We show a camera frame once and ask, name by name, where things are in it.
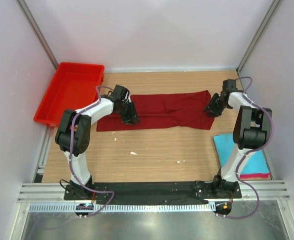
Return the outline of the dark red t-shirt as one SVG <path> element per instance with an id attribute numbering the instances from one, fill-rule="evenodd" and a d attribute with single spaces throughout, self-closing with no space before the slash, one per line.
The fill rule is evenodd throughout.
<path id="1" fill-rule="evenodd" d="M 97 132 L 189 127 L 210 130 L 214 117 L 204 112 L 211 100 L 209 91 L 174 94 L 132 95 L 140 123 L 124 124 L 113 113 L 97 122 Z"/>

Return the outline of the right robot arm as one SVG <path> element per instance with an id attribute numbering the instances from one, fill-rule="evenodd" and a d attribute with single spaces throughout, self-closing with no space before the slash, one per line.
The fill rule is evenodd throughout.
<path id="1" fill-rule="evenodd" d="M 209 194 L 219 199 L 240 193 L 240 175 L 246 163 L 255 152 L 265 148 L 273 136 L 272 110 L 249 99 L 246 89 L 237 88 L 237 81 L 224 80 L 222 91 L 215 93 L 203 110 L 210 117 L 221 116 L 224 109 L 238 112 L 233 130 L 234 149 L 209 184 Z"/>

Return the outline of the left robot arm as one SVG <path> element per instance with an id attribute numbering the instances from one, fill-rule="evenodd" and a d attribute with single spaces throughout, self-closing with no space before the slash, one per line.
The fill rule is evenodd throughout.
<path id="1" fill-rule="evenodd" d="M 55 143 L 68 160 L 71 178 L 64 187 L 65 200 L 87 200 L 94 193 L 92 175 L 86 160 L 86 150 L 90 143 L 91 126 L 100 119 L 113 113 L 119 114 L 124 124 L 140 123 L 130 91 L 116 85 L 109 88 L 107 94 L 101 95 L 101 85 L 96 87 L 98 99 L 89 105 L 76 109 L 66 109 L 58 126 Z"/>

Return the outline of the red plastic bin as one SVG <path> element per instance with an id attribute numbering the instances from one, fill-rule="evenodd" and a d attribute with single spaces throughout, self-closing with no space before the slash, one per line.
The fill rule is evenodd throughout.
<path id="1" fill-rule="evenodd" d="M 60 63 L 33 120 L 58 126 L 66 109 L 80 109 L 97 100 L 96 87 L 102 84 L 103 75 L 100 64 Z"/>

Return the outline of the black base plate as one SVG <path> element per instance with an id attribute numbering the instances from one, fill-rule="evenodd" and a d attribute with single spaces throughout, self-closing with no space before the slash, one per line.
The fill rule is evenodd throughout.
<path id="1" fill-rule="evenodd" d="M 104 205 L 115 193 L 112 205 L 164 206 L 164 205 L 204 205 L 209 199 L 240 199 L 242 193 L 238 182 L 221 183 L 195 181 L 176 182 L 96 182 L 90 186 L 92 193 L 71 183 L 65 187 L 67 201 L 92 200 Z"/>

